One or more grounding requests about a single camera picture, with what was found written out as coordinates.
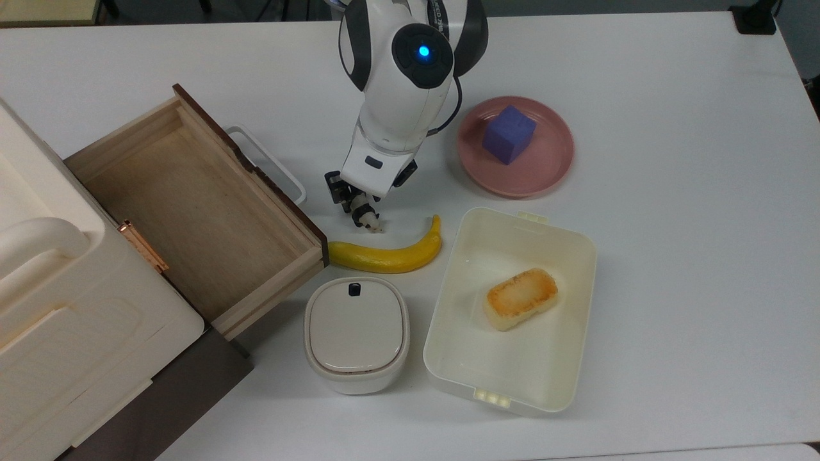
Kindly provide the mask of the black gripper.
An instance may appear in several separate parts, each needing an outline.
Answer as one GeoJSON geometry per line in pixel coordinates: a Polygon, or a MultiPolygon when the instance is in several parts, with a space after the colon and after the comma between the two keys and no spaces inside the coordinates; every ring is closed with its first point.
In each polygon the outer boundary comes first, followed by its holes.
{"type": "MultiPolygon", "coordinates": [[[[393,179],[391,187],[401,187],[417,170],[418,163],[415,160],[410,161],[393,179]]],[[[339,170],[331,170],[331,172],[324,175],[324,178],[334,204],[343,205],[343,210],[346,213],[351,215],[356,213],[357,227],[366,229],[380,228],[379,214],[375,212],[369,201],[381,201],[383,196],[369,195],[357,187],[351,186],[349,182],[341,178],[339,170]]]]}

